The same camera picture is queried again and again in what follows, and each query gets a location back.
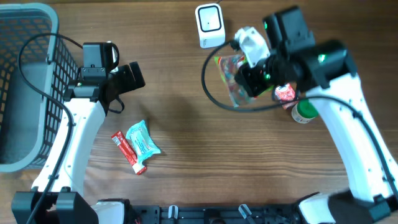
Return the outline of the mint green wipes pouch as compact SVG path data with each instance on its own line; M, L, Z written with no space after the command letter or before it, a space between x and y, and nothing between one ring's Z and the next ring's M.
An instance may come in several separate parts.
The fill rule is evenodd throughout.
M161 153L161 150L149 135L145 120L131 126L127 131L126 138L131 141L132 147L137 154L137 162L140 164L154 154Z

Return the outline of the small red white packet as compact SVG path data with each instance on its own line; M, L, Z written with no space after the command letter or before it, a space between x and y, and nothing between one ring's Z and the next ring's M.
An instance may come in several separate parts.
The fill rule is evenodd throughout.
M297 104L297 101L294 101L294 99L296 96L299 96L299 93L289 83L284 86L277 86L275 89L275 96L285 110L293 108Z

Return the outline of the green gummy candy bag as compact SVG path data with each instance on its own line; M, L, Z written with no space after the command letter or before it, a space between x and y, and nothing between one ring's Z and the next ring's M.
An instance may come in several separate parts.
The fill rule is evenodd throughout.
M229 98L234 107L251 104L255 96L249 96L246 89L236 81L240 67L246 64L243 54L215 56L214 61L220 71L221 79L228 89Z

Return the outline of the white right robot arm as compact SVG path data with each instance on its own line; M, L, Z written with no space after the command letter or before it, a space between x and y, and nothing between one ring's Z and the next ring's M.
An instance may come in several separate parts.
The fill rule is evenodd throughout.
M306 223L376 223L397 210L397 162L364 99L357 66L339 40L316 43L299 7L263 20L266 36L244 27L234 36L248 65L238 83L255 97L294 82L324 121L345 165L349 186L300 201Z

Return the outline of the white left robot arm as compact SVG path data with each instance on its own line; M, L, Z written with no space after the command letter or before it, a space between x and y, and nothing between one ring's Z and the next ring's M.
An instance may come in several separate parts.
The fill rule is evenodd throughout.
M128 199L104 199L90 205L83 198L88 159L110 103L145 85L137 62L119 66L112 42L81 45L83 67L69 81L60 101L60 126L49 156L32 187L16 192L12 212L18 223L135 223Z

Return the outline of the red snack bar wrapper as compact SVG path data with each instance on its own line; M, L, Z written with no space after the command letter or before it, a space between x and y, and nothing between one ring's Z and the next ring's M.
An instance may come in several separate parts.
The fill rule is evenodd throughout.
M111 139L117 145L119 150L124 154L124 157L130 163L133 171L137 175L141 175L147 170L147 167L138 161L138 156L134 149L130 146L128 141L126 140L124 134L121 131L114 133L111 136Z

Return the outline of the green lid spice jar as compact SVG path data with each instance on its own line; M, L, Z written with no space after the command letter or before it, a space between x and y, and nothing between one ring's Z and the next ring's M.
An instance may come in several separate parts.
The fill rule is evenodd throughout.
M318 111L309 100L301 100L293 107L291 115L294 121L307 124L318 116Z

